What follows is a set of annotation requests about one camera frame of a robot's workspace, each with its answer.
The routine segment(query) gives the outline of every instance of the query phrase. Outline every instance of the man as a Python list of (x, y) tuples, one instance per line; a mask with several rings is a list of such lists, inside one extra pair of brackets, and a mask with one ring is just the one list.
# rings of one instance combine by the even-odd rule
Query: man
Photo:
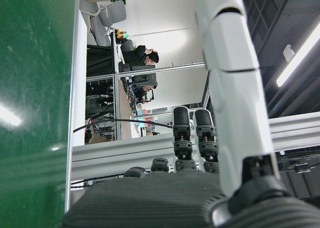
[(149, 86), (142, 86), (141, 88), (136, 89), (134, 91), (136, 103), (146, 104), (147, 102), (149, 102), (148, 100), (145, 99), (145, 94), (151, 89), (155, 89), (155, 88), (157, 88), (156, 85), (149, 85)]
[(131, 66), (154, 65), (159, 62), (159, 56), (153, 49), (147, 49), (144, 45), (135, 50), (122, 52), (124, 62)]

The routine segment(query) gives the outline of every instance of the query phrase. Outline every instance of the white panel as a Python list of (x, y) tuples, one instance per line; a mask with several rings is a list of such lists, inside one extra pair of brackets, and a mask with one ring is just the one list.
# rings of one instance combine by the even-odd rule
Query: white panel
[(195, 0), (126, 0), (125, 21), (114, 26), (140, 35), (196, 26)]
[[(86, 63), (87, 63), (87, 27), (79, 13), (76, 64), (73, 71), (72, 98), (74, 99), (73, 129), (85, 125), (86, 112)], [(85, 144), (85, 129), (72, 134), (72, 146)]]
[(157, 73), (154, 100), (144, 109), (157, 109), (201, 102), (208, 71), (205, 67)]
[(159, 53), (157, 68), (204, 61), (203, 41), (198, 29), (148, 34), (131, 39), (135, 46), (145, 45)]
[(113, 27), (126, 31), (133, 45), (158, 51), (157, 68), (204, 61), (195, 0), (126, 0), (125, 8), (126, 20)]

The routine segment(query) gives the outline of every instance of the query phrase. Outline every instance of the ceiling light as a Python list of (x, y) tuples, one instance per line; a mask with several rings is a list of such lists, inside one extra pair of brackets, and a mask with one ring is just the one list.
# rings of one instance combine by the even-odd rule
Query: ceiling light
[(309, 35), (305, 43), (302, 45), (302, 47), (293, 57), (291, 62), (287, 65), (287, 67), (284, 69), (284, 71), (276, 80), (276, 84), (279, 87), (281, 87), (285, 83), (288, 77), (294, 72), (297, 66), (301, 63), (301, 61), (305, 58), (305, 56), (308, 54), (308, 52), (312, 49), (312, 47), (317, 43), (319, 39), (320, 39), (320, 23), (318, 23), (318, 25)]

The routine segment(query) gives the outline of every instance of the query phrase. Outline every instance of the aluminum frame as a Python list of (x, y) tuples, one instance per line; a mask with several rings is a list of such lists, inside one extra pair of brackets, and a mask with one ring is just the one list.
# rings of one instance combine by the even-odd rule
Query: aluminum frame
[[(275, 151), (320, 145), (320, 112), (270, 119), (269, 124)], [(157, 157), (167, 158), (173, 165), (172, 140), (169, 133), (74, 147), (71, 179), (118, 174), (134, 166), (148, 169)], [(194, 132), (191, 141), (198, 162)]]

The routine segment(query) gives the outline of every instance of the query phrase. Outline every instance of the fluorescent light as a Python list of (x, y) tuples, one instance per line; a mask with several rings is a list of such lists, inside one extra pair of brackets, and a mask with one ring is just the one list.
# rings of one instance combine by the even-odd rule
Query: fluorescent light
[(285, 83), (288, 77), (294, 72), (297, 66), (301, 63), (301, 61), (305, 58), (305, 56), (308, 54), (308, 52), (312, 49), (312, 47), (317, 43), (319, 39), (320, 39), (320, 23), (318, 23), (316, 28), (312, 31), (312, 33), (307, 38), (307, 40), (302, 45), (302, 47), (299, 49), (297, 54), (293, 57), (291, 62), (287, 65), (287, 67), (281, 73), (279, 78), (276, 80), (276, 84), (278, 84), (279, 87), (281, 87), (282, 84)]
[(0, 105), (0, 122), (10, 124), (12, 126), (21, 125), (21, 120), (11, 111)]

